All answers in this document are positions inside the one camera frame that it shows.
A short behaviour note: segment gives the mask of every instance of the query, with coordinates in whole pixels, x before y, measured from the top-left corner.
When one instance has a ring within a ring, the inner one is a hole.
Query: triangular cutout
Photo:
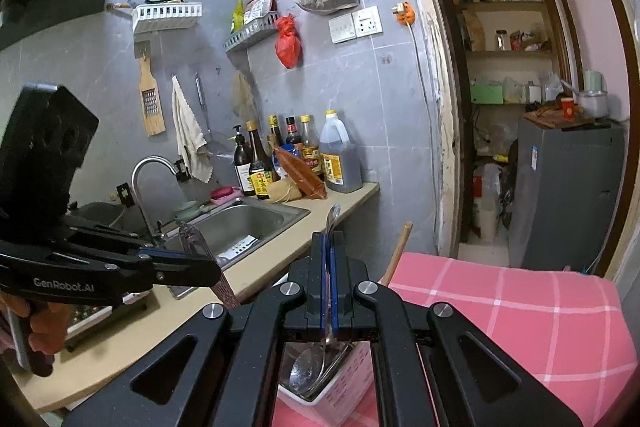
[[[134,378],[131,390],[158,405],[166,405],[174,394],[196,344],[198,340],[193,335],[184,337],[164,357]]]
[[[487,403],[513,393],[518,388],[518,380],[505,366],[482,349],[478,341],[470,335],[458,338],[460,349],[465,356],[469,370],[478,385],[480,396]]]

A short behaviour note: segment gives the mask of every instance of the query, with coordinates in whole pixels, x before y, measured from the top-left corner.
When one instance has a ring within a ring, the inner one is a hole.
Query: kitchen sink
[[[190,221],[204,236],[222,270],[249,256],[309,214],[305,208],[268,203],[252,198],[236,198]],[[178,229],[169,232],[164,245],[167,250],[183,251]],[[176,299],[195,288],[169,286]]]

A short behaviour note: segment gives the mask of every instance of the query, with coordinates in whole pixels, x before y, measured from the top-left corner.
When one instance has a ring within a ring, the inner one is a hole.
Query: hanging towel
[[[204,147],[204,139],[200,124],[196,120],[187,99],[184,97],[178,78],[172,77],[174,89],[171,96],[172,112],[174,114],[175,135],[178,140],[178,154],[189,168],[191,176],[201,182],[209,183],[213,167]]]

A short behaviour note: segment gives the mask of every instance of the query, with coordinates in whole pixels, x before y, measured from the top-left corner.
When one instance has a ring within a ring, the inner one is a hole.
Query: countertop
[[[225,271],[239,299],[242,301],[260,291],[304,253],[311,244],[312,233],[324,230],[326,215],[333,204],[340,203],[342,208],[339,222],[377,191],[378,184],[365,183],[351,194],[327,190],[326,200],[287,203],[307,208],[310,214]],[[204,305],[219,302],[208,288],[200,288],[178,301],[165,286],[154,286],[147,299],[146,312],[107,327],[73,353],[58,354],[49,378],[24,373],[14,375],[33,407],[47,412],[87,397],[157,346]]]

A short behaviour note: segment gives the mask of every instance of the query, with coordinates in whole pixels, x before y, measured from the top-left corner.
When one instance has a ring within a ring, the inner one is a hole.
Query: white cable
[[[422,88],[422,98],[424,99],[424,107],[427,109],[427,119],[429,120],[429,144],[431,148],[431,186],[433,187],[433,246],[436,249],[436,255],[440,255],[438,251],[438,189],[436,187],[436,169],[433,161],[433,155],[436,153],[433,146],[433,121],[431,120],[431,110],[429,109],[429,100],[427,99],[427,90],[424,87],[424,77],[422,76],[422,66],[420,64],[420,52],[418,51],[418,42],[415,39],[414,29],[407,24],[411,40],[414,42],[415,61],[418,64],[418,76],[420,76],[420,87]]]

